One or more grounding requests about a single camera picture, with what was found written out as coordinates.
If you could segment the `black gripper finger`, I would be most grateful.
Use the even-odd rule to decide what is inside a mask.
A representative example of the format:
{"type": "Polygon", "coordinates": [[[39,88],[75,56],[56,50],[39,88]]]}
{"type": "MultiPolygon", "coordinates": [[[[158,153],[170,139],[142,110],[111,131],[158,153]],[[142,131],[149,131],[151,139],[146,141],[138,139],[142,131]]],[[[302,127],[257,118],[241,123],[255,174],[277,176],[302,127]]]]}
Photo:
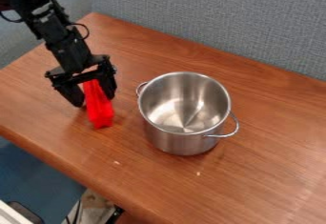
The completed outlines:
{"type": "Polygon", "coordinates": [[[70,104],[80,108],[84,104],[84,93],[78,84],[56,84],[54,86],[70,104]]]}
{"type": "Polygon", "coordinates": [[[116,79],[115,79],[115,74],[116,74],[115,67],[110,63],[102,63],[98,66],[98,70],[99,70],[99,76],[98,76],[99,86],[102,87],[102,90],[107,98],[112,99],[115,97],[115,92],[118,88],[116,79]]]}

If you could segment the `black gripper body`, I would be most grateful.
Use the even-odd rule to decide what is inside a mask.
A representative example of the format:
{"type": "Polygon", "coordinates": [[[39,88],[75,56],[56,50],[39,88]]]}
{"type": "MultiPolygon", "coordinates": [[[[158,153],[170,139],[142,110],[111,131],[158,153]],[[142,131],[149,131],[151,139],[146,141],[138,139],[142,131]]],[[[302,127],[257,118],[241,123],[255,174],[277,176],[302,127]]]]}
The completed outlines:
{"type": "Polygon", "coordinates": [[[63,40],[54,44],[47,42],[46,47],[51,50],[60,64],[44,75],[51,80],[52,86],[56,84],[79,84],[94,79],[98,81],[98,66],[102,63],[112,65],[108,55],[92,54],[86,38],[76,27],[68,28],[68,35],[63,40]]]}

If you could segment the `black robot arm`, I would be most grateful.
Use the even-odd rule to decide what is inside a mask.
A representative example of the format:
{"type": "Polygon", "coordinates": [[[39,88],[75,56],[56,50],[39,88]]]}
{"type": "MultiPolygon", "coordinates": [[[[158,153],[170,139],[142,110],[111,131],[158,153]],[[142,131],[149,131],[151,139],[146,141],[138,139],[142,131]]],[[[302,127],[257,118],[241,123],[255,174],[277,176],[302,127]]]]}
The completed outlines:
{"type": "Polygon", "coordinates": [[[75,107],[83,106],[86,95],[79,84],[87,81],[96,80],[106,97],[115,97],[116,68],[110,56],[92,54],[86,42],[88,35],[82,35],[58,0],[0,0],[0,16],[14,23],[24,23],[44,41],[60,64],[44,77],[75,107]]]}

